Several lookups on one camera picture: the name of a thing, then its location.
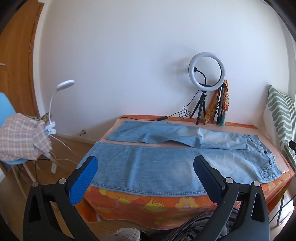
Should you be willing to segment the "light blue denim jeans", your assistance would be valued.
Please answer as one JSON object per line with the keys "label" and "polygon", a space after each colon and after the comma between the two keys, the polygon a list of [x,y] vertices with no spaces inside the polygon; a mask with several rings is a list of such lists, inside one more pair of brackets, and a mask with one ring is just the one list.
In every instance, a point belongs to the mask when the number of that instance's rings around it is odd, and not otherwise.
{"label": "light blue denim jeans", "polygon": [[139,196],[205,195],[194,171],[203,156],[237,183],[269,183],[282,174],[274,154],[257,135],[164,122],[124,121],[88,151],[98,171],[91,184]]}

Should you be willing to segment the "pink plaid cloth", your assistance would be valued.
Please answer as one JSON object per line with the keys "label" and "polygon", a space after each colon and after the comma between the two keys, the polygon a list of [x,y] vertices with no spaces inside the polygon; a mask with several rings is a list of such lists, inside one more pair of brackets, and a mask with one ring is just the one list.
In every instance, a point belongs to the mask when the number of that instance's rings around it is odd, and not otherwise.
{"label": "pink plaid cloth", "polygon": [[8,116],[4,121],[1,127],[2,161],[36,161],[41,154],[48,154],[51,149],[51,141],[43,120],[17,113]]}

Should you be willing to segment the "white clip desk lamp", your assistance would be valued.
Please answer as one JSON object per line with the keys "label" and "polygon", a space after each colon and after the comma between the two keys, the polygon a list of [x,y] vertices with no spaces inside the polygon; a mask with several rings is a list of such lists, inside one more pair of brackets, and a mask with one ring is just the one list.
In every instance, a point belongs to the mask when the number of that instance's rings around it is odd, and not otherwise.
{"label": "white clip desk lamp", "polygon": [[49,103],[49,112],[48,112],[48,122],[46,124],[46,133],[49,135],[54,135],[57,133],[56,130],[56,119],[57,119],[57,112],[54,110],[54,107],[57,107],[57,102],[55,104],[55,99],[58,93],[62,92],[63,90],[69,89],[75,84],[75,80],[65,80],[59,84],[57,84],[54,94],[52,95]]}

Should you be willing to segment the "orange floral bed cover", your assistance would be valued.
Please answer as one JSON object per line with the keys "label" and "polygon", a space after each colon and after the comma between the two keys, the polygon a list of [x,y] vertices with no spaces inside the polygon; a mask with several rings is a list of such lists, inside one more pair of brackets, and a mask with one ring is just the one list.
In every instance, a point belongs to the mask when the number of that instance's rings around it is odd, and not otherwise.
{"label": "orange floral bed cover", "polygon": [[[105,138],[124,121],[121,118],[114,126],[99,140]],[[187,121],[167,121],[178,125],[198,126],[209,130],[217,130],[234,133],[247,133],[257,135],[259,139],[272,151],[275,156],[278,168],[282,174],[276,180],[261,184],[268,209],[273,209],[280,196],[287,189],[294,172],[281,152],[271,143],[271,141],[256,128],[238,126],[217,126],[214,124],[196,125]],[[109,191],[92,186],[88,187],[84,197],[76,205],[79,213],[88,222],[99,222],[101,219],[107,220],[129,220],[139,225],[156,229],[167,230],[175,228],[193,215],[200,214],[215,209],[215,204],[205,195],[186,197],[159,197],[159,196],[139,196],[118,191]]]}

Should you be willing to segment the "green white patterned pillow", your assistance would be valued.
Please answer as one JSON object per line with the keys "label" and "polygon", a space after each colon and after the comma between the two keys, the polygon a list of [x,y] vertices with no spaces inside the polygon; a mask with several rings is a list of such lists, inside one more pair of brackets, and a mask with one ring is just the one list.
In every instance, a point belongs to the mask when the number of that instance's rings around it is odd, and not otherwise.
{"label": "green white patterned pillow", "polygon": [[289,147],[295,141],[295,106],[292,98],[269,85],[263,120],[269,139],[295,170],[295,152]]}

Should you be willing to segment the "light blue chair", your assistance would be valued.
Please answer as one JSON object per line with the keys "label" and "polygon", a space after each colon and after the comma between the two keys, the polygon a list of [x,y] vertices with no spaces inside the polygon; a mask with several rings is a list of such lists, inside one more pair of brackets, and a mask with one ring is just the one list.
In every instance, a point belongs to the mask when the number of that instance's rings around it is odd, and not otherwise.
{"label": "light blue chair", "polygon": [[28,140],[21,131],[23,120],[24,118],[15,112],[7,96],[1,93],[1,164],[11,167],[23,196],[27,198],[20,181],[22,169],[32,182],[36,182],[37,178],[27,165],[29,159],[22,158],[21,144]]}

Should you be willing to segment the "black mini tripod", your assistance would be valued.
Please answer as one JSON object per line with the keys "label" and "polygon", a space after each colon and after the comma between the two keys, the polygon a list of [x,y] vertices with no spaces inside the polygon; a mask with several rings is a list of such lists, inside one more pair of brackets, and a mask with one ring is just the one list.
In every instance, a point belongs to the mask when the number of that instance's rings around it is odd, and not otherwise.
{"label": "black mini tripod", "polygon": [[203,113],[204,117],[206,115],[206,104],[205,104],[206,93],[207,93],[206,91],[202,91],[201,97],[200,97],[199,101],[197,102],[193,112],[190,115],[190,118],[192,118],[194,116],[195,112],[198,110],[196,125],[198,125],[201,120],[201,114]]}

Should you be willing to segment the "wooden door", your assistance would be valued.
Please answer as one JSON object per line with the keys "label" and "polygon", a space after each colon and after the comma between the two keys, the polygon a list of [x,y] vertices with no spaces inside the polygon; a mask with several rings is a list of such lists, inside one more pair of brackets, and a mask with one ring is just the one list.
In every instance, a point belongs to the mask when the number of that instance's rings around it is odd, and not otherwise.
{"label": "wooden door", "polygon": [[22,1],[1,32],[1,92],[18,113],[38,116],[33,53],[37,24],[43,4]]}

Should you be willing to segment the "white inline switch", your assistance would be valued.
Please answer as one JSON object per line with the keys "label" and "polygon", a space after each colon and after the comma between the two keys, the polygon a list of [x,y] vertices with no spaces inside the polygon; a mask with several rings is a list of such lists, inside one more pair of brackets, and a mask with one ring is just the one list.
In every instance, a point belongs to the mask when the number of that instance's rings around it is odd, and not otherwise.
{"label": "white inline switch", "polygon": [[56,174],[57,172],[57,165],[55,163],[52,163],[52,166],[51,166],[51,173],[52,174]]}

